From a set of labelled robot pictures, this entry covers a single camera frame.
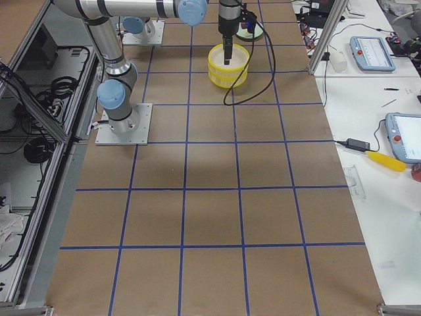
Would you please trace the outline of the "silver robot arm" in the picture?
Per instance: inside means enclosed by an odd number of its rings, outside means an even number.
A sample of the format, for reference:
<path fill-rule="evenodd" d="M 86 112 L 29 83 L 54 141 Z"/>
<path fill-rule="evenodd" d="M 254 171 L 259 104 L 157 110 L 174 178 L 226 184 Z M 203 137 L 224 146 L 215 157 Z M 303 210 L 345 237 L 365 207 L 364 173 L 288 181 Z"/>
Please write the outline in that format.
<path fill-rule="evenodd" d="M 124 16 L 122 18 L 122 25 L 125 32 L 137 37 L 151 37 L 156 33 L 156 29 L 151 22 L 150 17 Z"/>
<path fill-rule="evenodd" d="M 202 23 L 207 1 L 55 1 L 64 13 L 84 21 L 102 56 L 107 79 L 97 88 L 97 98 L 104 108 L 114 133 L 131 132 L 138 128 L 140 115 L 130 103 L 137 80 L 134 65 L 125 57 L 111 18 L 179 18 L 189 26 Z"/>

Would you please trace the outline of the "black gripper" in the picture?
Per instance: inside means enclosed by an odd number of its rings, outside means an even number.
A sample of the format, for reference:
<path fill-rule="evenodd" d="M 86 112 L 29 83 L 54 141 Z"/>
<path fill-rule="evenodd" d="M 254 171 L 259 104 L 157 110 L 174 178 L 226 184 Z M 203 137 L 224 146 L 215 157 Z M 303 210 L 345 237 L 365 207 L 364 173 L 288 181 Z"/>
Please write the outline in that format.
<path fill-rule="evenodd" d="M 219 0 L 218 31 L 223 36 L 224 65 L 229 65 L 232 59 L 232 37 L 237 33 L 242 19 L 241 1 Z"/>

